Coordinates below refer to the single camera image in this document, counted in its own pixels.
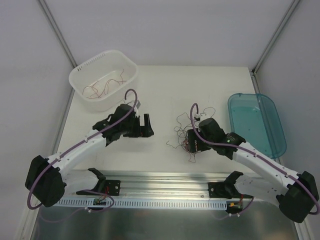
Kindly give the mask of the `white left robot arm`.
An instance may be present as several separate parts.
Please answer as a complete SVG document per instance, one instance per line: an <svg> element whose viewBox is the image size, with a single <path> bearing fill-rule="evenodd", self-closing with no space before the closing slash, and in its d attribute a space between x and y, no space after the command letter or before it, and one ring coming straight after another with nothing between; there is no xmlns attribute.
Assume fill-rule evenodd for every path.
<svg viewBox="0 0 320 240"><path fill-rule="evenodd" d="M30 163L25 187L40 203L49 208L69 193L86 194L89 190L95 195L106 190L106 178L95 168L79 173L70 171L86 160L90 154L109 146L120 137L149 138L154 135L149 114L140 116L128 104L120 104L114 113L98 121L80 143L64 153L49 157L36 156Z"/></svg>

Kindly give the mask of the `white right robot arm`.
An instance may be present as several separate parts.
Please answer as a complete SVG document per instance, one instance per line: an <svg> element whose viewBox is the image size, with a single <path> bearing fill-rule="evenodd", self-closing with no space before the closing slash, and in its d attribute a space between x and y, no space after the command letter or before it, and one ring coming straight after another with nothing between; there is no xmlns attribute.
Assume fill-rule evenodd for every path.
<svg viewBox="0 0 320 240"><path fill-rule="evenodd" d="M191 152L213 149L259 175L255 179L233 171L223 183L211 188L215 195L226 199L238 195L258 198L278 207L296 223L302 223L308 215L320 213L320 197L312 174L298 173L275 162L238 134L225 133L212 117L191 118L191 126L188 133Z"/></svg>

